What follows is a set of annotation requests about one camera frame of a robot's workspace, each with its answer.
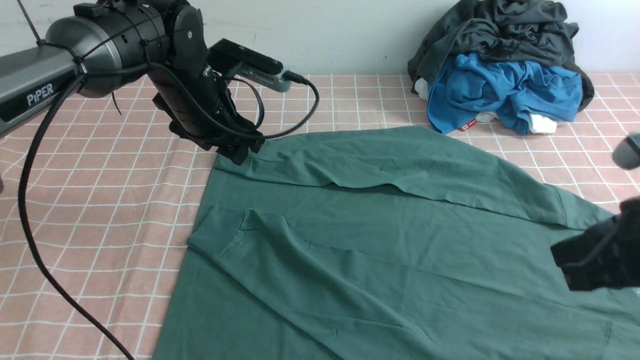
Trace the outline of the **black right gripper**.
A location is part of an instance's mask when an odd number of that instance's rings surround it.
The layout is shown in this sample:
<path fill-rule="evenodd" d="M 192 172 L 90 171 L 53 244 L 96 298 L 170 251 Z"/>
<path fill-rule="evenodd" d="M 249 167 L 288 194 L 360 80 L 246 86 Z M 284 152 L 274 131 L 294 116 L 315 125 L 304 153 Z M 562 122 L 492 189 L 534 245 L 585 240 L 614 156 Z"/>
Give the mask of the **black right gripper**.
<path fill-rule="evenodd" d="M 551 246 L 570 291 L 639 287 L 640 199 L 625 200 L 619 209 L 619 214 Z"/>

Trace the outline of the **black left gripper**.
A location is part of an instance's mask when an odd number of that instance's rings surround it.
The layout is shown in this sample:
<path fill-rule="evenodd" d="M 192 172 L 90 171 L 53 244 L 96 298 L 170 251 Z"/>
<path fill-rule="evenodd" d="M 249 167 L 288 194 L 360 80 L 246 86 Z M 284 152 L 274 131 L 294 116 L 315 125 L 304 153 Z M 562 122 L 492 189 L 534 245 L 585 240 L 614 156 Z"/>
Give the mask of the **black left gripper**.
<path fill-rule="evenodd" d="M 151 64 L 148 77 L 158 91 L 154 104 L 169 114 L 169 129 L 182 139 L 205 151 L 215 147 L 220 157 L 236 166 L 244 164 L 250 151 L 257 154 L 265 145 L 265 135 L 238 113 L 225 79 L 192 76 L 158 63 Z"/>

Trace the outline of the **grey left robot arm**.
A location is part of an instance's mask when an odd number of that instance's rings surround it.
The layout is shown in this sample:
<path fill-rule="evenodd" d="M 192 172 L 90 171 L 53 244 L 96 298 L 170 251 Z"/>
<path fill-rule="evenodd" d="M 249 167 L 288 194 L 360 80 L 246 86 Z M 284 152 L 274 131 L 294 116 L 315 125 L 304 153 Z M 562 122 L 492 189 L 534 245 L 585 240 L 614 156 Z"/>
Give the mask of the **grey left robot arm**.
<path fill-rule="evenodd" d="M 36 46 L 1 57 L 1 136 L 73 94 L 112 95 L 148 76 L 169 130 L 240 165 L 265 143 L 260 121 L 242 116 L 228 88 L 246 78 L 278 92 L 281 62 L 229 39 L 208 47 L 201 10 L 187 0 L 99 0 L 73 7 Z"/>

